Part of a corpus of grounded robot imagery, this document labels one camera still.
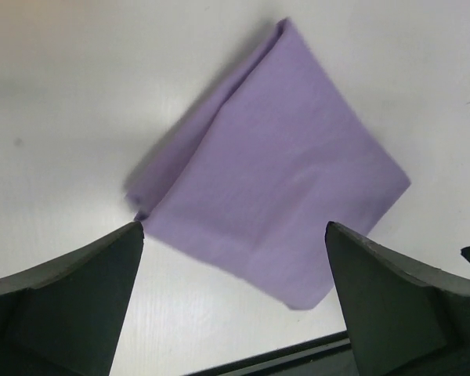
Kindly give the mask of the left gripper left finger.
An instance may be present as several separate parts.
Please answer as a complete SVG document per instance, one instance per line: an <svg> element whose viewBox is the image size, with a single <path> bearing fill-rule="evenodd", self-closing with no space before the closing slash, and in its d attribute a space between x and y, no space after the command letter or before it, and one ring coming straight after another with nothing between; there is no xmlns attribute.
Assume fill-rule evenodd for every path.
<svg viewBox="0 0 470 376"><path fill-rule="evenodd" d="M143 253L140 222L0 279L0 375L108 375Z"/></svg>

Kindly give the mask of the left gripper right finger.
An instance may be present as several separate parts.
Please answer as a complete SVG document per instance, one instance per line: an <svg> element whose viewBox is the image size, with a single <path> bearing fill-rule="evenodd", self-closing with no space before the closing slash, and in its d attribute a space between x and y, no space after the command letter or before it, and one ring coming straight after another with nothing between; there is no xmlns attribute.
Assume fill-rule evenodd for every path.
<svg viewBox="0 0 470 376"><path fill-rule="evenodd" d="M470 375L470 280L337 222L327 255L361 375Z"/></svg>

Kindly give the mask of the purple t shirt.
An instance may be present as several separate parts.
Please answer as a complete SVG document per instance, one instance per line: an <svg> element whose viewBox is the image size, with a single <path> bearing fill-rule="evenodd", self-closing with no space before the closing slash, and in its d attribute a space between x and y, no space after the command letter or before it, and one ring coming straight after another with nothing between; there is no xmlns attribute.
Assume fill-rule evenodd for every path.
<svg viewBox="0 0 470 376"><path fill-rule="evenodd" d="M367 234L409 186L284 19L127 197L148 235L305 310L334 285L327 224Z"/></svg>

